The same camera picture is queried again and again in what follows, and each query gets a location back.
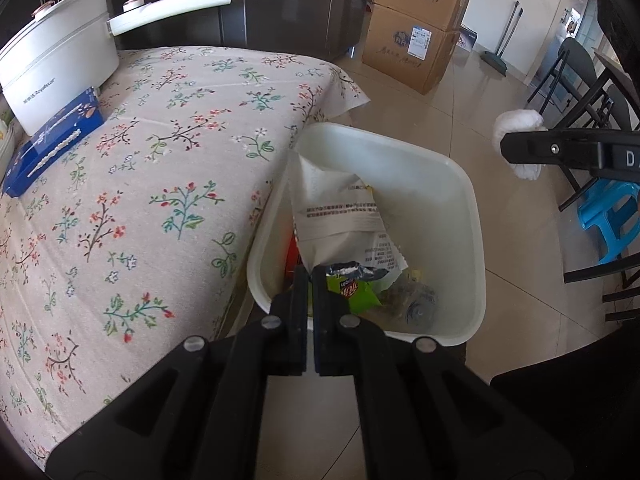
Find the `green onion rings bag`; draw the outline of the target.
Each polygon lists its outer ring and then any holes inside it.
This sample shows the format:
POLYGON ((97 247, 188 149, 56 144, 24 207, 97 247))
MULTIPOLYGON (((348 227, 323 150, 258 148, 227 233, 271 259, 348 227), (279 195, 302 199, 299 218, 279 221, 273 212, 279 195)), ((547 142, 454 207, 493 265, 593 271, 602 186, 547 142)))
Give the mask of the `green onion rings bag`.
POLYGON ((351 314, 363 314, 381 307, 375 289, 382 283, 388 271, 351 261, 334 263, 326 267, 326 284, 330 292, 347 300, 351 314))

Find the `red paper strip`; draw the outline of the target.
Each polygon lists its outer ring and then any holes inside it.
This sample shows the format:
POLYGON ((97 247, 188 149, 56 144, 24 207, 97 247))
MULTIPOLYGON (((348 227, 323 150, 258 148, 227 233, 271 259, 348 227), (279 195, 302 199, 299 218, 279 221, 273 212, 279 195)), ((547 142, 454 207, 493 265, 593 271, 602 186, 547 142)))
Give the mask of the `red paper strip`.
POLYGON ((294 280, 295 268, 299 264, 299 251, 295 236, 291 237, 290 244, 288 245, 288 252, 286 253, 285 267, 284 267, 284 279, 287 282, 294 280))

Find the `clear plastic package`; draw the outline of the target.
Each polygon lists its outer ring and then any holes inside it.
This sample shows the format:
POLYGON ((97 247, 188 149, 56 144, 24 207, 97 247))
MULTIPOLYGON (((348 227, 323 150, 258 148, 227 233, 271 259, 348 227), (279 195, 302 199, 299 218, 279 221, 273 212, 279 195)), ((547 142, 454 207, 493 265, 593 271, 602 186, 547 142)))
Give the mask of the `clear plastic package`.
POLYGON ((430 328, 438 310, 436 292, 424 282, 418 269, 405 270, 382 292, 381 304, 388 322, 407 332, 430 328))

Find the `cream bread ball bag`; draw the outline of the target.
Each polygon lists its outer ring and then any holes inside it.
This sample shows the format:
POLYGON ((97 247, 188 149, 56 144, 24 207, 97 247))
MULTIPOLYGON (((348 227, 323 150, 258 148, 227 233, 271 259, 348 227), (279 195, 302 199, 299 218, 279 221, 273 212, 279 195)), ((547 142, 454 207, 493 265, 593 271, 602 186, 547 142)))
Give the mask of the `cream bread ball bag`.
POLYGON ((307 271, 390 287, 407 267, 386 231, 372 188, 356 174, 288 154, 294 234, 307 271))

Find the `white tissue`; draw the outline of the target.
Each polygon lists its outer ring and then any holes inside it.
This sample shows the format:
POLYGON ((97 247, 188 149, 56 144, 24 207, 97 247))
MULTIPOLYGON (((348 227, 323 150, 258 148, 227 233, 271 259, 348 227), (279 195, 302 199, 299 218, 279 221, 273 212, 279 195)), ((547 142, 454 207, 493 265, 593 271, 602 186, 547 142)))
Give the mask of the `white tissue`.
MULTIPOLYGON (((506 134, 546 130, 544 118, 536 110, 509 110, 496 118, 491 143, 496 153, 500 155, 500 144, 506 134)), ((521 180, 536 181, 540 177, 541 165, 512 164, 512 162, 506 162, 506 164, 521 180)))

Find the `blue snack box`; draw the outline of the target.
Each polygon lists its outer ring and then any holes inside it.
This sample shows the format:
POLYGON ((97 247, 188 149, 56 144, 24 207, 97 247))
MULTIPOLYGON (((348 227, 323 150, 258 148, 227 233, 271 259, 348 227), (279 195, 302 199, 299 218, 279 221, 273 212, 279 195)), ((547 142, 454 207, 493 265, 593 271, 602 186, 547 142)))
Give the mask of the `blue snack box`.
POLYGON ((98 94, 89 87, 17 150, 3 179, 3 193, 22 196, 56 160, 103 123, 98 94))

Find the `white trash bin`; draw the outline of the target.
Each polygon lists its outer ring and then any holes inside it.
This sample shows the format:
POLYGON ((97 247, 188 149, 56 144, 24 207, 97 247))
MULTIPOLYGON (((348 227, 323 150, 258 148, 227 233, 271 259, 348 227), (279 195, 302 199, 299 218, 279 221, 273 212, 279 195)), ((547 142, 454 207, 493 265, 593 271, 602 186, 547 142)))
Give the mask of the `white trash bin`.
POLYGON ((405 341, 427 336, 452 347, 470 340, 484 320, 486 281, 480 216, 465 171, 426 148, 330 122, 307 127, 295 148, 372 186, 409 273, 435 294, 417 314, 374 308, 364 318, 405 341))

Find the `blue plastic stool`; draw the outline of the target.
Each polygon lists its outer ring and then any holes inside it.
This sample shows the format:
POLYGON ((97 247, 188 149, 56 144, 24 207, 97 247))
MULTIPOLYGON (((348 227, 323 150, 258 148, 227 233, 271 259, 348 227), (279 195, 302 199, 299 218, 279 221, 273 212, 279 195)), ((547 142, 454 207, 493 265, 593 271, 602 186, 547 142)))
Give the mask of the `blue plastic stool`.
POLYGON ((605 253, 599 264, 610 263, 638 237, 639 220, 626 224, 639 213, 639 185, 634 182, 600 179, 586 192, 577 215, 582 228, 600 231, 605 253))

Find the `black chair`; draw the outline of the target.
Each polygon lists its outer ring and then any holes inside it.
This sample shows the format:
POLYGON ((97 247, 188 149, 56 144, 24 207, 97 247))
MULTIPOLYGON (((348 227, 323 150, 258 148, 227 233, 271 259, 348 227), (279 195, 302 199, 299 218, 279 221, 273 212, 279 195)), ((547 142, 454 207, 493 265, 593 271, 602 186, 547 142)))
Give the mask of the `black chair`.
MULTIPOLYGON (((547 105, 551 103, 551 98, 556 91, 556 87, 562 88, 566 96, 566 115, 570 115, 570 112, 577 106, 580 110, 580 115, 576 117, 576 122, 582 115, 587 114, 588 120, 585 122, 585 127, 604 127, 608 126, 608 118, 613 114, 615 108, 615 117, 613 117, 615 125, 620 127, 630 128, 630 115, 624 92, 620 92, 616 87, 615 90, 605 90, 605 82, 600 84, 599 77, 596 72, 596 68, 593 64, 592 54, 589 54, 587 49, 580 44, 575 38, 567 36, 560 44, 558 50, 558 56, 553 64, 549 67, 548 72, 540 78, 540 83, 527 99, 527 104, 533 101, 533 98, 542 91, 542 87, 549 81, 549 88, 546 96, 544 97, 544 104, 541 105, 539 113, 542 115, 547 105), (596 86, 598 92, 593 93, 591 89, 596 86), (583 103, 585 96, 590 96, 588 104, 583 103), (570 108, 570 100, 575 101, 573 107, 570 108)), ((578 202, 582 197, 586 199, 589 191, 595 191, 598 179, 590 178, 585 184, 578 184, 574 174, 565 167, 561 167, 566 180, 574 190, 573 194, 564 200, 559 206, 559 212, 567 210, 570 205, 578 202)), ((633 300, 637 296, 639 297, 639 286, 634 287, 634 283, 639 279, 639 267, 633 274, 627 275, 627 271, 634 268, 618 269, 620 270, 620 284, 622 284, 622 290, 618 292, 612 292, 612 294, 604 295, 602 301, 608 304, 614 304, 616 301, 633 300)), ((633 318, 639 318, 639 308, 630 308, 627 311, 608 313, 605 315, 605 322, 627 322, 633 318)))

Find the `broom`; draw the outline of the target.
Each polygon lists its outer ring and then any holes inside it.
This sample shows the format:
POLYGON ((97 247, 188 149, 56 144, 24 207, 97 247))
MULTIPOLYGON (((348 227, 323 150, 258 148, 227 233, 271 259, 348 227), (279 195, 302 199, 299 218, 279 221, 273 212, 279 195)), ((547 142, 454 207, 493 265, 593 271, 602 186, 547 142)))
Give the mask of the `broom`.
POLYGON ((480 55, 480 59, 482 61, 496 70, 498 74, 503 77, 506 76, 506 72, 508 71, 506 62, 504 62, 503 59, 504 51, 515 32, 516 26, 518 26, 518 21, 520 20, 523 11, 524 9, 522 8, 521 3, 516 0, 514 2, 510 18, 508 19, 506 27, 503 29, 502 35, 498 41, 497 47, 492 51, 485 50, 480 55))

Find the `floral tablecloth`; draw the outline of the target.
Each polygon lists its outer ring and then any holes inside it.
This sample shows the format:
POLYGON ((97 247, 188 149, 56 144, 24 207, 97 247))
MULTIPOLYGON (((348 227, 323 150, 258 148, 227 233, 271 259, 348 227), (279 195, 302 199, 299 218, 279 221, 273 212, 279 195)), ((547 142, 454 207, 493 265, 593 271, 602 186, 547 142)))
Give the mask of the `floral tablecloth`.
POLYGON ((53 449, 190 335, 219 337, 299 133, 367 102, 332 63, 125 51, 104 123, 1 200, 1 419, 53 449))

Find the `lower cardboard box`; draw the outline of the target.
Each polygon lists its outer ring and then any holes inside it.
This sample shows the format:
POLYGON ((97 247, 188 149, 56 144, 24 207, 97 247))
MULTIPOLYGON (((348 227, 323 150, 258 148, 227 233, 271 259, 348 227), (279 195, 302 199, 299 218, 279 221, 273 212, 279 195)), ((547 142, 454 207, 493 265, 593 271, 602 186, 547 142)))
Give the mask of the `lower cardboard box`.
POLYGON ((362 62, 421 94, 445 75, 459 32, 444 32, 386 6, 373 6, 362 62))

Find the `grey refrigerator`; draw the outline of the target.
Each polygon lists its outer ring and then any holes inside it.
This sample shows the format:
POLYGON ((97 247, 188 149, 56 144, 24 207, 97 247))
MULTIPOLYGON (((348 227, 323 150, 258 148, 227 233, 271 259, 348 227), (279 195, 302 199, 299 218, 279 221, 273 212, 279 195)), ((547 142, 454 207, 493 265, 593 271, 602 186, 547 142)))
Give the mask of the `grey refrigerator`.
MULTIPOLYGON (((122 12, 127 0, 111 0, 122 12)), ((218 46, 333 61, 360 40, 368 0, 233 0, 120 36, 124 49, 218 46)))

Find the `white electric cooking pot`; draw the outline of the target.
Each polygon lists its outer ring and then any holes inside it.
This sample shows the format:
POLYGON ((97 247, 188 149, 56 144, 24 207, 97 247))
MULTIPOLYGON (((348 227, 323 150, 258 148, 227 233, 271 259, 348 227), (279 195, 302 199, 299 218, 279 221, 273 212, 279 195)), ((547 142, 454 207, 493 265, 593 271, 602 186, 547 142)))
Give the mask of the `white electric cooking pot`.
POLYGON ((99 88, 119 66, 115 38, 164 18, 228 6, 232 0, 127 0, 111 16, 107 0, 61 0, 1 49, 1 88, 25 133, 34 136, 68 102, 99 88))

